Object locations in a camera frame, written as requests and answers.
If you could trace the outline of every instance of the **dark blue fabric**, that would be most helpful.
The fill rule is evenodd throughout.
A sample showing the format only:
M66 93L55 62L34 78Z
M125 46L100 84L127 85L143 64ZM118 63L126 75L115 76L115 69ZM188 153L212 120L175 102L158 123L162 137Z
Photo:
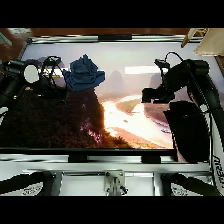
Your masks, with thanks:
M70 63L70 71L63 70L68 87L73 91L94 88L105 80L105 72L97 71L98 67L85 54L83 58Z

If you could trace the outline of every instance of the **river image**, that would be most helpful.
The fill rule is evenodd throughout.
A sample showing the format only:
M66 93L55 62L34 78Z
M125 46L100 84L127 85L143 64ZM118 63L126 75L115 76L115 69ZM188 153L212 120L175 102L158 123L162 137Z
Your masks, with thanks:
M105 129L112 136L123 137L134 148L172 148L171 134L164 133L161 124L145 116L144 104L137 104L132 110L132 115L116 107L120 102L141 99L141 97L141 95L133 95L102 102Z

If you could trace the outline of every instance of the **white circular disc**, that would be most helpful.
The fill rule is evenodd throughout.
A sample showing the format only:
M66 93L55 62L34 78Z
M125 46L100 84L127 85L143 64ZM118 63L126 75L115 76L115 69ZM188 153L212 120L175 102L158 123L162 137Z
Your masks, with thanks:
M39 80L38 70L34 65L28 65L24 70L24 78L29 83Z

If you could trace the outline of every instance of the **crumpled blue cloth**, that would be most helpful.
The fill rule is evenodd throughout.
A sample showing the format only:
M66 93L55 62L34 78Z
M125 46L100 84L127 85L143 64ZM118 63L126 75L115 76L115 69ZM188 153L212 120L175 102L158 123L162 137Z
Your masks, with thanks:
M70 63L70 71L63 70L68 87L73 91L94 88L105 80L105 72L97 71L98 67L85 54L83 58Z

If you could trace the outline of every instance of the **sky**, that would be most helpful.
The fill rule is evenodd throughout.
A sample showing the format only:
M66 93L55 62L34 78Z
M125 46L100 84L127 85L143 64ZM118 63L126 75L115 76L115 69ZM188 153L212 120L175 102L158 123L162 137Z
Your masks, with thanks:
M57 43L32 44L24 52L23 60L38 59L46 56L59 56L66 68L69 64L87 54L103 70L106 76L117 70L125 75L125 67L155 66L155 59L164 59L169 51L175 51L183 59L205 60L210 65L210 76L219 91L224 92L224 78L214 57L194 54L198 43L188 43L181 48L180 43L155 42L114 42L114 43ZM175 55L167 60L171 67L180 63Z

